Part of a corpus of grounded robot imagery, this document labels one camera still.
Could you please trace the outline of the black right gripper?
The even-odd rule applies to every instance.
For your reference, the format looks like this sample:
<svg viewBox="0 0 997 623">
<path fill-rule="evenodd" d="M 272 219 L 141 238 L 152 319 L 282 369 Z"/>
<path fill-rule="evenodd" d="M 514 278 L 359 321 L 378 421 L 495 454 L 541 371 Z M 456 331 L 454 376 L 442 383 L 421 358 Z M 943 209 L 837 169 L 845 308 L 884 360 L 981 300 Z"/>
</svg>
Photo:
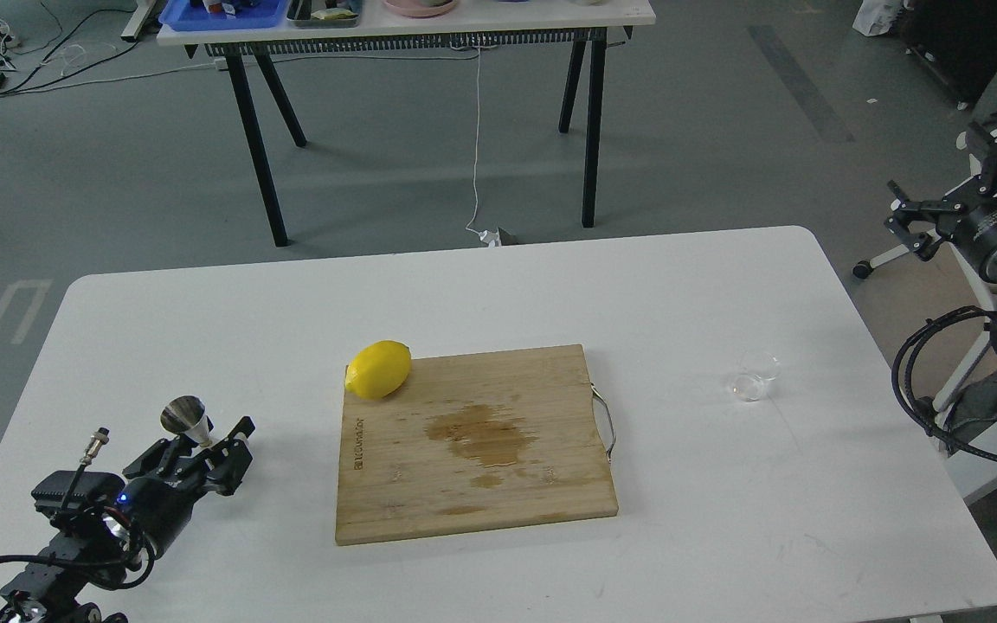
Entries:
<svg viewBox="0 0 997 623">
<path fill-rule="evenodd" d="M 966 202 L 948 197 L 911 200 L 898 182 L 890 180 L 886 186 L 895 202 L 884 228 L 922 261 L 933 260 L 942 244 L 953 241 L 982 280 L 997 284 L 997 129 L 970 122 L 967 150 L 977 158 L 980 169 L 973 174 Z M 967 204 L 978 202 L 968 210 Z"/>
</svg>

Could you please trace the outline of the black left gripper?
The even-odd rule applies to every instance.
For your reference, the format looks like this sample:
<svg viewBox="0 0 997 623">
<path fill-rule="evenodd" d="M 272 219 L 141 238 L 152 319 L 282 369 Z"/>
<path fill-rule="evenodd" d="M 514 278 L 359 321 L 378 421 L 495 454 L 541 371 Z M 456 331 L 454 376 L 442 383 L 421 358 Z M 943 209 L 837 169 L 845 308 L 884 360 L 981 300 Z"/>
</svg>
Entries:
<svg viewBox="0 0 997 623">
<path fill-rule="evenodd" d="M 254 421 L 244 415 L 209 448 L 199 449 L 186 435 L 156 441 L 122 470 L 131 481 L 115 494 L 112 509 L 141 532 L 157 557 L 165 556 L 205 494 L 228 497 L 239 488 L 252 465 L 253 433 Z"/>
</svg>

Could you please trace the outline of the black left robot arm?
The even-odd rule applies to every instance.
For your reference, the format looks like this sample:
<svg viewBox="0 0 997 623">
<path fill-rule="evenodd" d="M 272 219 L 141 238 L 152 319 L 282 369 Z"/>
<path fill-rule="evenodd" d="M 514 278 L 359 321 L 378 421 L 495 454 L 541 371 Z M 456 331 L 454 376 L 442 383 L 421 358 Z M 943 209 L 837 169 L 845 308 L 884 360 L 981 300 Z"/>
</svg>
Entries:
<svg viewBox="0 0 997 623">
<path fill-rule="evenodd" d="M 56 529 L 36 555 L 2 555 L 23 571 L 0 588 L 0 622 L 100 622 L 83 588 L 137 587 L 190 523 L 206 494 L 234 494 L 252 465 L 249 415 L 221 440 L 191 428 L 153 443 L 121 476 L 91 471 L 108 430 L 91 435 L 73 470 L 55 471 L 32 490 L 35 511 Z"/>
</svg>

